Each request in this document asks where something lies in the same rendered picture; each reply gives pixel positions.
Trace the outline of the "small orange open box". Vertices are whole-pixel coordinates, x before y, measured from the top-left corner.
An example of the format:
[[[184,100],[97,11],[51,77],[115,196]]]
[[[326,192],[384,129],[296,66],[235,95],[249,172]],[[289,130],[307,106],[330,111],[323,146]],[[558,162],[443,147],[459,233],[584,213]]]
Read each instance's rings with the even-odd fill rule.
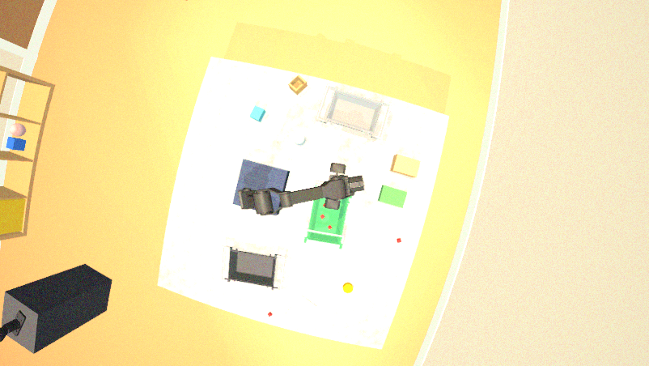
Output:
[[[288,86],[296,95],[298,95],[307,86],[307,82],[298,74],[288,83]]]

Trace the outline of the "green plastic tray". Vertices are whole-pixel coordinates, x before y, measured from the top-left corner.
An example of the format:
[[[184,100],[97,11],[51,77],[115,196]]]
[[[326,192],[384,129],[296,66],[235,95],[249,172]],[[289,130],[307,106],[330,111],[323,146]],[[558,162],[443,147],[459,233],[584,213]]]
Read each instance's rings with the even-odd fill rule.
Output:
[[[338,200],[341,201],[339,210],[325,208],[323,206],[325,204],[325,198],[313,200],[312,213],[308,229],[342,235],[348,203],[350,204],[349,198],[352,198],[352,196]],[[321,215],[324,215],[323,219],[320,217]],[[331,226],[331,228],[329,229],[328,226]],[[304,237],[303,239],[303,242],[305,244],[307,240],[314,240],[333,245],[340,245],[339,249],[342,249],[342,237],[309,231],[307,232],[307,234],[307,237]]]

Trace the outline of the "tan cardboard box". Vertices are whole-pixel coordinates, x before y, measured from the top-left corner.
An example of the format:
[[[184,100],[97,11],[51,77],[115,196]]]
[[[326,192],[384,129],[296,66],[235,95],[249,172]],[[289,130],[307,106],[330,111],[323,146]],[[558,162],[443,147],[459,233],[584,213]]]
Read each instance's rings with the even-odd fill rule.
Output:
[[[397,172],[408,177],[417,177],[419,160],[411,159],[403,155],[394,155],[389,171]]]

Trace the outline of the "light green block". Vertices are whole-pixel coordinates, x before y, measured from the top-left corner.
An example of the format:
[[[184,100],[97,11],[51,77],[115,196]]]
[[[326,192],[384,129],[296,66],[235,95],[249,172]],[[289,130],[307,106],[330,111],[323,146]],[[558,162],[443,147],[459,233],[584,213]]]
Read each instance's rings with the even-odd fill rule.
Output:
[[[403,208],[407,192],[382,185],[378,202],[391,204]]]

